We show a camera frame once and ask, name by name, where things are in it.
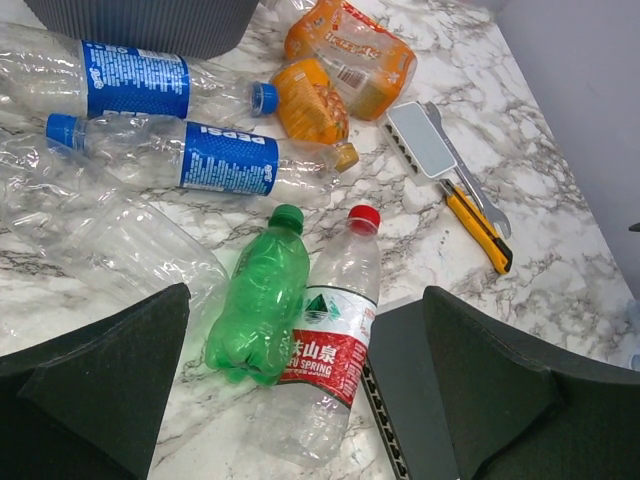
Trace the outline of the red label clear bottle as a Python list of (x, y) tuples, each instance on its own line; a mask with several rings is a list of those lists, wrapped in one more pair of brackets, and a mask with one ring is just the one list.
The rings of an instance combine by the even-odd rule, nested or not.
[(293, 350), (266, 390), (251, 430), (262, 451), (320, 467), (344, 439), (371, 339), (381, 288), (379, 212), (353, 207), (315, 261), (293, 328)]

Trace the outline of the small orange juice bottle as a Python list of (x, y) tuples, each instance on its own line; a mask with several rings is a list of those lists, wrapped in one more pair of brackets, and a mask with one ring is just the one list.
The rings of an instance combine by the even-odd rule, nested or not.
[(346, 105), (318, 59), (289, 62), (270, 81), (279, 96), (276, 114), (289, 137), (336, 147), (340, 173), (358, 163)]

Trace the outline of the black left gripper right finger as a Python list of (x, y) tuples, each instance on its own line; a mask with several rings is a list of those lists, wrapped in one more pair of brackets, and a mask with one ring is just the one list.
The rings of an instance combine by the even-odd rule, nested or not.
[(463, 479), (636, 479), (639, 374), (423, 294), (426, 336)]

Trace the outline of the green plastic bottle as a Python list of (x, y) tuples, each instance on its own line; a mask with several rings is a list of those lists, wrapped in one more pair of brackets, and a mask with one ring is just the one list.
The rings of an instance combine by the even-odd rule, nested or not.
[(310, 271), (303, 224), (298, 207), (277, 206), (237, 261), (205, 347), (206, 366), (233, 384), (250, 378), (274, 385), (291, 359), (292, 330)]

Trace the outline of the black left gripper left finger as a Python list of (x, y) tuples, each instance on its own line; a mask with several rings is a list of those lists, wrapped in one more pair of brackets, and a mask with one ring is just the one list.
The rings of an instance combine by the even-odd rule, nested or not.
[(1, 358), (4, 479), (144, 479), (189, 319), (172, 285)]

